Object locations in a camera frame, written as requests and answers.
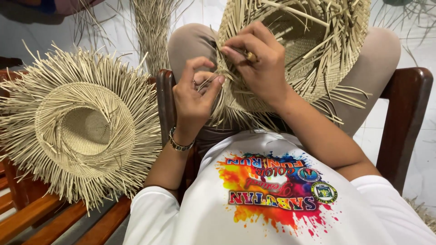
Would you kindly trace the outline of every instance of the white t-shirt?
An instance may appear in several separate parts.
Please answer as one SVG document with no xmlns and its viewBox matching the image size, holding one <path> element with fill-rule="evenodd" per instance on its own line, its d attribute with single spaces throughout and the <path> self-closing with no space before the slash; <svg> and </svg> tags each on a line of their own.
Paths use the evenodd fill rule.
<svg viewBox="0 0 436 245">
<path fill-rule="evenodd" d="M 181 206 L 160 187 L 134 197 L 124 245 L 436 244 L 386 179 L 349 182 L 297 145 L 266 132 L 221 141 Z"/>
</svg>

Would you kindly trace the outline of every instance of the woven straw hat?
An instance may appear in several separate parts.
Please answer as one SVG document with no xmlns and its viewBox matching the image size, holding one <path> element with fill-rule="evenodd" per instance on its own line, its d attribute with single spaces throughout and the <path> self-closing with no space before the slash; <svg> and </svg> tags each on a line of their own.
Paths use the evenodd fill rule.
<svg viewBox="0 0 436 245">
<path fill-rule="evenodd" d="M 0 102 L 2 158 L 70 203 L 92 209 L 108 195 L 133 197 L 162 148 L 148 74 L 111 55 L 54 47 L 1 83 L 10 93 Z"/>
<path fill-rule="evenodd" d="M 245 128 L 272 125 L 272 113 L 250 92 L 234 65 L 219 51 L 229 38 L 261 21 L 285 47 L 285 77 L 294 90 L 331 120 L 342 123 L 328 104 L 337 100 L 364 108 L 344 92 L 367 94 L 338 85 L 356 62 L 366 36 L 369 0 L 228 0 L 217 39 L 218 70 L 223 85 L 212 124 L 237 122 Z"/>
</svg>

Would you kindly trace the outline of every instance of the woman's right hand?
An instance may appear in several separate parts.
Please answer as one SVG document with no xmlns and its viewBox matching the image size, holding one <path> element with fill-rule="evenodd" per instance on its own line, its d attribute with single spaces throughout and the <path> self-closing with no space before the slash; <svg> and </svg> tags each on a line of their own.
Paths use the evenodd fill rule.
<svg viewBox="0 0 436 245">
<path fill-rule="evenodd" d="M 232 47 L 252 52 L 257 62 L 247 61 Z M 221 52 L 235 64 L 248 88 L 274 109 L 294 92 L 285 81 L 285 48 L 261 22 L 251 23 L 228 39 Z"/>
</svg>

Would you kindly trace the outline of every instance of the woman's left hand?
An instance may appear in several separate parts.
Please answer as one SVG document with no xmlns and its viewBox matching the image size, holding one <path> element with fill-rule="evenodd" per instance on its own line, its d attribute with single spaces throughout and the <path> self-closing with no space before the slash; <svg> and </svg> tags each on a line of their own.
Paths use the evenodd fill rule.
<svg viewBox="0 0 436 245">
<path fill-rule="evenodd" d="M 199 67 L 214 67 L 214 63 L 206 57 L 197 57 L 186 61 L 182 77 L 173 87 L 177 110 L 177 125 L 173 135 L 174 141 L 182 146 L 189 145 L 200 129 L 211 116 L 211 109 L 216 96 L 224 83 L 224 76 L 215 78 L 212 72 L 199 71 Z M 211 83 L 206 89 L 197 92 L 196 86 L 210 78 Z"/>
</svg>

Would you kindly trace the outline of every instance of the wristwatch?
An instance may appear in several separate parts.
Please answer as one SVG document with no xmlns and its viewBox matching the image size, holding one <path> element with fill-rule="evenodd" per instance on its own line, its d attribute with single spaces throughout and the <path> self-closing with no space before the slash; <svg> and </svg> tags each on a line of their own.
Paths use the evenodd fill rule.
<svg viewBox="0 0 436 245">
<path fill-rule="evenodd" d="M 195 140 L 193 140 L 189 146 L 181 146 L 181 145 L 177 144 L 173 139 L 174 130 L 176 130 L 175 126 L 170 130 L 170 134 L 168 135 L 168 141 L 169 141 L 170 145 L 177 151 L 189 150 L 194 145 Z"/>
</svg>

